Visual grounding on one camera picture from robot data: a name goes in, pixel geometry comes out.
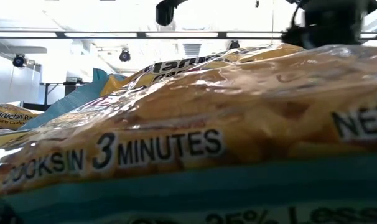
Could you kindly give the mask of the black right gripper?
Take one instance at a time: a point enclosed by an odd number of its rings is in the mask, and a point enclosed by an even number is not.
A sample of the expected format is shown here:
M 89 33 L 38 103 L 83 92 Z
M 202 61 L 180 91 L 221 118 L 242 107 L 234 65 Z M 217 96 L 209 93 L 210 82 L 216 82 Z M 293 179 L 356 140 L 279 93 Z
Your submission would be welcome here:
M 284 43 L 306 49 L 359 45 L 363 19 L 377 10 L 377 0 L 310 0 L 303 10 L 304 27 L 287 28 Z

